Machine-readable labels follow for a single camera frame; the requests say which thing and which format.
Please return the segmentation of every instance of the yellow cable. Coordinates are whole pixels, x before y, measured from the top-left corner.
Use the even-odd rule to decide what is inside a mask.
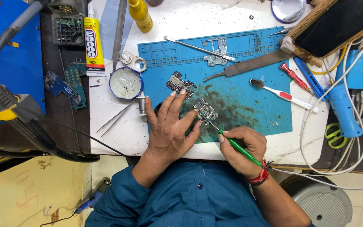
[[[335,64],[330,70],[329,70],[329,72],[331,72],[331,71],[333,71],[333,70],[335,70],[335,68],[337,68],[337,66],[341,63],[341,60],[343,59],[343,57],[344,57],[344,54],[345,54],[345,50],[347,49],[347,46],[344,46],[344,48],[342,49],[342,53],[341,53],[341,56],[340,56],[340,58],[338,59],[338,62],[337,62],[337,64]],[[327,71],[325,71],[325,72],[315,72],[315,71],[313,71],[313,70],[311,70],[310,68],[309,68],[309,70],[314,74],[314,75],[325,75],[326,73],[327,73]]]

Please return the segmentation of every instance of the blue screwdriver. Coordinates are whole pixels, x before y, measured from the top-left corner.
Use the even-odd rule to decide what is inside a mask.
[[[218,130],[218,134],[221,134],[224,132],[222,129],[217,128],[212,122],[210,122],[206,117],[204,117],[206,121],[208,121],[212,126],[214,126]],[[234,146],[238,151],[240,151],[244,156],[246,156],[250,161],[254,162],[256,165],[265,168],[261,162],[259,162],[257,159],[253,157],[252,154],[250,154],[248,151],[245,150],[242,146],[240,146],[234,139],[227,138],[232,146]]]

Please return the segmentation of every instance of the blue silicone repair mat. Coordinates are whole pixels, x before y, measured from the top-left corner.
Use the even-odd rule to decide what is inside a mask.
[[[212,51],[212,42],[207,42],[205,46],[203,43],[205,40],[227,37],[228,55],[236,60],[245,61],[279,50],[278,42],[284,35],[270,36],[270,34],[282,28],[275,27],[180,41]],[[218,41],[214,41],[213,44],[214,50],[218,49]],[[229,61],[225,65],[208,66],[204,57],[209,54],[170,41],[138,44],[138,52],[148,64],[148,69],[142,72],[142,78],[144,94],[151,98],[153,108],[172,92],[166,83],[170,76],[178,71],[183,75],[182,80],[189,80],[197,86],[197,88],[191,88],[194,94],[188,101],[184,101],[180,117],[192,110],[197,100],[203,98],[219,114],[213,121],[218,128],[229,130],[238,126],[248,126],[263,135],[292,131],[291,103],[263,88],[255,88],[249,83],[252,78],[263,80],[268,87],[290,93],[290,77],[278,68],[281,62],[229,78],[223,75],[204,82],[205,78],[222,72],[225,66],[233,63]],[[201,126],[200,136],[196,143],[217,141],[219,141],[217,130],[213,126]]]

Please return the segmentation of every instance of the workbench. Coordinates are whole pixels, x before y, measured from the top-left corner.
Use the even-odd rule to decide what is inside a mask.
[[[98,19],[101,17],[105,2],[105,0],[92,0],[95,17]],[[261,3],[257,0],[208,0],[203,2],[173,0],[164,1],[164,3],[157,7],[148,6],[149,13],[154,22],[153,29],[149,33],[143,34],[134,23],[124,51],[138,54],[138,43],[163,41],[163,36],[183,39],[284,25],[272,16],[270,4],[271,1]],[[306,5],[305,13],[301,18],[305,17],[312,8],[311,5]],[[253,15],[254,19],[249,19],[249,15]],[[40,16],[43,71],[53,70],[59,76],[63,77],[58,47],[53,45],[51,41],[50,16],[47,11],[41,12]],[[301,18],[286,26],[290,27],[295,25]],[[64,65],[68,65],[70,61],[77,58],[85,59],[84,49],[63,48],[62,53]],[[326,62],[327,66],[331,68],[337,59],[337,54],[330,56]],[[290,59],[289,63],[290,69],[294,70],[302,80],[306,81],[297,69],[294,61]],[[77,113],[74,113],[75,125],[77,129],[90,132],[91,136],[102,140],[104,143],[126,155],[141,156],[148,145],[149,135],[146,117],[138,115],[138,104],[136,102],[104,137],[100,137],[102,133],[96,133],[104,123],[130,103],[123,99],[117,99],[110,91],[108,80],[113,63],[105,59],[104,64],[107,72],[105,78],[91,77],[89,80],[85,77],[82,78],[85,94],[88,99],[86,103],[88,107],[79,109]],[[117,64],[117,68],[122,66],[121,62]],[[329,85],[327,75],[317,75],[316,78],[322,87]],[[103,84],[103,86],[89,88],[89,86],[96,84]],[[290,85],[293,96],[300,97],[309,103],[315,103],[317,100],[315,97],[303,91],[294,82]],[[63,94],[54,97],[47,90],[45,90],[45,96],[46,116],[61,123],[66,123],[69,126],[74,126],[68,97]],[[333,114],[330,114],[329,117],[330,105],[328,102],[320,103],[318,107],[320,108],[320,112],[313,114],[307,123],[304,138],[305,154],[309,162],[314,163],[313,167],[329,169],[338,161],[340,152],[329,149],[326,142],[324,142],[324,131],[327,123],[336,122],[336,119],[334,119],[335,116]],[[299,146],[300,129],[304,117],[305,109],[292,104],[293,131],[266,137],[267,152],[265,157],[269,161],[273,160],[275,167],[308,168],[303,161]],[[69,129],[62,128],[50,122],[44,122],[43,125],[57,142],[58,147],[63,150],[78,152],[81,149],[87,153],[116,155],[116,153],[108,148],[82,135],[79,135],[79,142],[77,142],[75,133]],[[20,135],[17,137],[1,136],[8,134],[17,133],[7,125],[0,126],[0,146],[34,148],[34,146]],[[352,154],[355,156],[351,155],[348,163],[356,160],[356,151],[353,151]],[[219,151],[218,142],[195,144],[183,158],[192,160],[225,160]],[[363,173],[363,161],[355,168],[355,171]]]

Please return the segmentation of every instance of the hand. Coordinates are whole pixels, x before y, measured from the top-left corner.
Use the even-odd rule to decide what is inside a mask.
[[[250,161],[239,151],[236,151],[225,138],[243,139],[246,145],[246,151],[252,154],[255,159],[263,162],[264,153],[267,149],[267,139],[255,130],[240,126],[229,131],[224,131],[224,136],[219,134],[219,143],[221,152],[228,160],[229,164],[239,173],[243,174],[245,178],[253,179],[259,176],[262,168]]]
[[[151,100],[145,98],[146,114],[150,124],[148,149],[145,152],[164,163],[170,164],[181,158],[193,147],[200,135],[201,121],[197,121],[189,135],[185,136],[198,110],[191,110],[179,120],[179,111],[186,95],[185,89],[177,96],[173,91],[162,103],[158,117],[153,111]]]

